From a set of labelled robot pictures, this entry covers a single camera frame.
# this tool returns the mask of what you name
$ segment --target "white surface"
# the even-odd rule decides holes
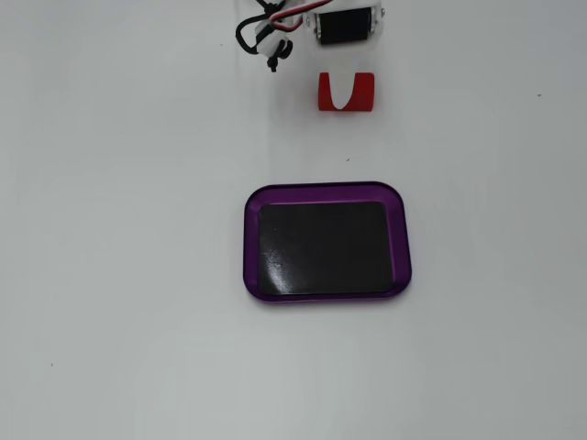
[[[587,3],[386,8],[374,113],[328,115],[251,0],[0,0],[2,440],[587,437]],[[362,180],[407,294],[253,301],[249,194]]]

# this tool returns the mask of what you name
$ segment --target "black wire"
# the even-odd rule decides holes
[[[273,3],[265,3],[263,0],[257,0],[257,3],[263,6],[265,13],[260,16],[252,16],[251,18],[247,18],[245,21],[241,22],[237,26],[237,41],[238,44],[242,49],[244,49],[247,53],[251,55],[257,55],[257,45],[251,47],[247,44],[247,41],[242,36],[242,29],[247,27],[248,25],[252,25],[253,23],[259,23],[263,20],[268,20],[273,14],[279,12],[285,6],[285,0],[283,0],[278,5],[274,5]]]

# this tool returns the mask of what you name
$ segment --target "cable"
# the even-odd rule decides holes
[[[277,23],[277,21],[283,20],[288,17],[295,17],[300,14],[303,14],[304,12],[309,12],[320,6],[327,5],[332,1],[333,0],[317,0],[306,5],[291,7],[289,9],[285,9],[284,11],[276,12],[269,18],[269,23],[271,24],[271,27],[274,29],[282,30],[283,32],[294,32],[296,29],[302,26],[302,23],[304,23],[303,17],[300,16],[300,19],[297,20],[297,22],[293,26],[286,26],[282,23]]]
[[[261,14],[260,16],[252,16],[251,18],[247,18],[246,20],[242,21],[237,26],[237,41],[242,49],[244,49],[247,53],[249,53],[251,55],[258,54],[257,45],[252,46],[252,47],[249,46],[242,36],[242,30],[244,28],[246,28],[248,25],[252,25],[254,23],[259,23],[260,21],[263,21],[263,20],[268,20],[273,14],[275,14],[283,9],[286,1],[287,0],[283,0],[278,5],[274,5],[273,3],[265,3],[263,0],[257,0],[257,3],[261,6],[263,6],[265,13]]]

